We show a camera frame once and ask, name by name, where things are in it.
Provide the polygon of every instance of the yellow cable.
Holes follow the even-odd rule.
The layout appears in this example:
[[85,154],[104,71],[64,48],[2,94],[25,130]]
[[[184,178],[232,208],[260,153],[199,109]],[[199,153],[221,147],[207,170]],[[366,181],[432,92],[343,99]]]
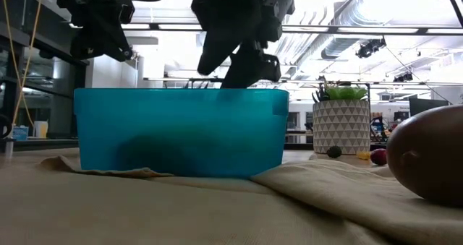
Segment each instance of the yellow cable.
[[11,27],[10,27],[10,24],[9,24],[9,14],[8,14],[7,0],[3,0],[3,2],[4,2],[4,8],[5,8],[5,17],[6,17],[6,20],[7,20],[9,44],[10,44],[10,48],[11,48],[12,53],[13,53],[14,70],[16,71],[17,80],[18,80],[18,82],[20,84],[20,96],[18,98],[17,105],[16,105],[16,108],[14,110],[12,124],[13,124],[13,126],[15,125],[16,118],[17,118],[17,113],[19,111],[20,102],[21,102],[21,99],[22,99],[23,102],[24,102],[24,107],[25,107],[25,110],[26,110],[26,113],[27,113],[27,117],[29,118],[29,122],[32,125],[32,127],[34,127],[34,123],[33,123],[32,118],[30,117],[29,108],[27,107],[26,99],[25,99],[24,92],[22,91],[22,89],[23,89],[23,87],[25,85],[25,79],[26,79],[27,71],[28,71],[29,65],[30,65],[30,58],[32,56],[32,48],[33,48],[33,44],[34,44],[34,40],[35,40],[35,34],[36,34],[36,31],[37,31],[37,24],[38,24],[38,18],[39,18],[39,15],[40,15],[40,11],[41,11],[42,0],[38,0],[37,14],[35,16],[33,34],[32,34],[31,42],[30,42],[30,45],[29,45],[30,51],[29,51],[29,56],[27,58],[26,68],[25,68],[25,72],[24,72],[24,77],[22,78],[22,82],[21,82],[21,76],[20,76],[20,72],[19,72],[19,69],[18,69],[17,61],[16,61],[16,58],[14,57],[14,46],[13,46]]

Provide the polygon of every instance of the teal plastic bin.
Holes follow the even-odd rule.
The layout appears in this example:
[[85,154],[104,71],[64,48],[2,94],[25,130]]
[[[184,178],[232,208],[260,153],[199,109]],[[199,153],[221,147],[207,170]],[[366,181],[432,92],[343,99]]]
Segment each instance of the teal plastic bin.
[[78,89],[85,170],[247,178],[281,164],[282,90]]

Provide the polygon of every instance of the red fruit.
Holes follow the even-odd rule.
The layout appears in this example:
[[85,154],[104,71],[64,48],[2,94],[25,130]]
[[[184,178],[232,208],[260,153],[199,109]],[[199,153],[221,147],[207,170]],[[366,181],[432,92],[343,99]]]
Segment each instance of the red fruit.
[[386,159],[386,150],[383,148],[374,150],[370,154],[371,162],[375,163],[378,166],[384,166],[388,163]]

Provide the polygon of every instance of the beige cloth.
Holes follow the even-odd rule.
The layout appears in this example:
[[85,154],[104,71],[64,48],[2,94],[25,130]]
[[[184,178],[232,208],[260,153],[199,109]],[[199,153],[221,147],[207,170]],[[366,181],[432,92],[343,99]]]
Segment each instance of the beige cloth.
[[343,163],[286,164],[254,179],[307,204],[251,181],[142,171],[131,172],[136,179],[127,172],[92,176],[64,158],[0,170],[0,244],[463,241],[456,232],[463,230],[461,210],[429,205],[395,180]]

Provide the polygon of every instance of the brown potato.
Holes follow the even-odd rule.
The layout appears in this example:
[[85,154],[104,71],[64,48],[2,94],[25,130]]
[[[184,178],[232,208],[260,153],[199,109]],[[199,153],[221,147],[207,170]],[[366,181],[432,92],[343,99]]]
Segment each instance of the brown potato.
[[463,106],[446,106],[402,122],[387,145],[389,168],[415,194],[463,206]]

